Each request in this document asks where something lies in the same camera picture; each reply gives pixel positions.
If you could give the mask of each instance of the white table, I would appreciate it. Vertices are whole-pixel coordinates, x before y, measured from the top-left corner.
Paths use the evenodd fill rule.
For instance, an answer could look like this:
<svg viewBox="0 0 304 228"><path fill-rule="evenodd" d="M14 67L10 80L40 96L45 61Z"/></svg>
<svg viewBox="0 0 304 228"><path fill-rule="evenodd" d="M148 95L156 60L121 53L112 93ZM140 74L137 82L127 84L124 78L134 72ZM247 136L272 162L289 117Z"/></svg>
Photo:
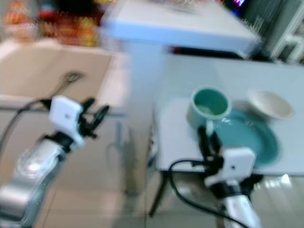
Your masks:
<svg viewBox="0 0 304 228"><path fill-rule="evenodd" d="M275 92L288 100L295 110L290 120L273 121L269 127L279 144L277 160L254 170L262 175L304 175L304 67L276 65L206 57L171 56L165 68L156 99L155 127L158 144L157 169L162 181L152 205L153 216L168 181L167 170L179 159L199 159L196 131L187 123L186 111L193 90L213 85L223 90L234 108L246 110L247 92L251 89ZM203 171L190 164L176 166L174 171ZM250 180L260 181L260 176Z"/></svg>
<svg viewBox="0 0 304 228"><path fill-rule="evenodd" d="M166 67L166 47L228 51L248 57L260 44L259 36L247 29L223 6L205 0L194 14L169 9L148 0L118 1L105 15L104 25L112 38L124 41L130 56L130 94L125 108L135 155L132 175L136 192L145 184L146 152L150 139L154 97Z"/></svg>

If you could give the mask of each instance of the tiled floor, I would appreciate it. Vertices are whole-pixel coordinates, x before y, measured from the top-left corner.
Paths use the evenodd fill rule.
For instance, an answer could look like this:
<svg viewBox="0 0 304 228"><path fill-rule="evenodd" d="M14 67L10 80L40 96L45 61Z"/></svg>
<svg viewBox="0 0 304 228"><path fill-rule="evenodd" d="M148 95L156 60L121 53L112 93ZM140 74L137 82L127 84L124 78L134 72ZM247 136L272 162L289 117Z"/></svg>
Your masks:
<svg viewBox="0 0 304 228"><path fill-rule="evenodd" d="M168 187L153 218L146 216L156 193L159 174L149 171L146 191L127 197L117 191L51 190L36 228L216 228L215 219L180 202ZM200 177L183 174L179 188L197 202L214 205ZM266 177L252 195L264 228L304 228L304 178Z"/></svg>

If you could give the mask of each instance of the sink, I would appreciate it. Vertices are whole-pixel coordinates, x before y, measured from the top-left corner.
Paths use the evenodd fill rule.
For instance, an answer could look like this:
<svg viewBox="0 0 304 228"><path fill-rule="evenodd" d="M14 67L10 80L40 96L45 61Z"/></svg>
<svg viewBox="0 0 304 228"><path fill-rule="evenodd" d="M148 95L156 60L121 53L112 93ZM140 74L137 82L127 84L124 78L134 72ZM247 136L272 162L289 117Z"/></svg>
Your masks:
<svg viewBox="0 0 304 228"><path fill-rule="evenodd" d="M98 98L111 59L110 54L101 50L23 47L0 61L0 92L16 97L48 97L65 74L76 71L85 77L62 94L77 101L89 96Z"/></svg>

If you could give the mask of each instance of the table leg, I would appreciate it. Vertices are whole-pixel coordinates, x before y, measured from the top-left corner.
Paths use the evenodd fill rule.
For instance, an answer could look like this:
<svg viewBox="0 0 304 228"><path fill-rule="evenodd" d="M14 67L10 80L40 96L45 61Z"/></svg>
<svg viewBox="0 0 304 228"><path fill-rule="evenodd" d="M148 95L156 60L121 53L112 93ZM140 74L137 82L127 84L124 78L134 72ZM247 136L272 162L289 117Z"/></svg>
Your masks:
<svg viewBox="0 0 304 228"><path fill-rule="evenodd" d="M127 191L140 193L145 188L147 154L151 138L153 108L162 68L165 65L165 50L162 45L126 42L129 55L129 95L125 102L129 129L128 151L131 170L128 171Z"/></svg>
<svg viewBox="0 0 304 228"><path fill-rule="evenodd" d="M150 209L150 212L149 212L149 216L150 217L153 217L153 215L155 214L157 208L158 208L158 205L159 203L161 202L164 194L165 194L165 191L166 191L166 187L167 187L167 184L168 184L168 172L167 171L162 171L161 172L161 183L158 187L158 191L157 191L157 194L155 196L155 199L154 199L154 202L152 204L152 207Z"/></svg>

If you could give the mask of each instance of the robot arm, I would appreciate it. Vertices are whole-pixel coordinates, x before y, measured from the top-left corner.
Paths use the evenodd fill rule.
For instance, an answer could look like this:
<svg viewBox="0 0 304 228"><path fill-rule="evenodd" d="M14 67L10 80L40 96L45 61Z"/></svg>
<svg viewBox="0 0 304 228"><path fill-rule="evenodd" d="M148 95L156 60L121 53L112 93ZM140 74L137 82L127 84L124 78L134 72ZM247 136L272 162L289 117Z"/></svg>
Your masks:
<svg viewBox="0 0 304 228"><path fill-rule="evenodd" d="M11 180L0 188L0 228L31 228L39 215L44 196L58 176L69 152L84 146L85 137L96 138L94 130L109 106L102 107L94 120L83 117L94 99L83 104L63 96L52 99L49 119L55 126L17 161Z"/></svg>
<svg viewBox="0 0 304 228"><path fill-rule="evenodd" d="M262 228L247 196L242 193L240 182L249 178L256 155L246 147L224 148L216 133L210 139L205 128L198 129L199 147L204 160L207 161L205 185L218 199L221 212L242 222L249 228ZM242 226L227 219L218 219L219 228L241 228Z"/></svg>

